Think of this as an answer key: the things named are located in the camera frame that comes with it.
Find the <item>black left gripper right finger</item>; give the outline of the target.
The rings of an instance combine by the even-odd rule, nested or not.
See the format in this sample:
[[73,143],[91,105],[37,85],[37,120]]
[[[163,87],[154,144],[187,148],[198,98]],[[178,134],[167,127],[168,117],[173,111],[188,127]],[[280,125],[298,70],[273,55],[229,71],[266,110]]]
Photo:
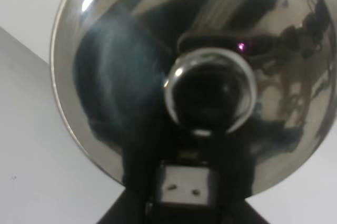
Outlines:
[[247,126],[232,133],[211,128],[207,149],[210,166],[219,173],[220,223],[267,223],[246,201],[252,196],[256,156],[251,147],[267,137],[268,129]]

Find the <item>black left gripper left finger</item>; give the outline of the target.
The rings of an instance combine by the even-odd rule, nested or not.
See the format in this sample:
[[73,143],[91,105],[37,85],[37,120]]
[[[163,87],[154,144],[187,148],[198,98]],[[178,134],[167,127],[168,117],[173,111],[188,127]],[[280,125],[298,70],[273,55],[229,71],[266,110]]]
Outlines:
[[176,129],[172,119],[165,114],[96,123],[98,138],[122,149],[122,185],[125,187],[99,223],[144,222],[145,204],[153,188],[157,167],[174,152]]

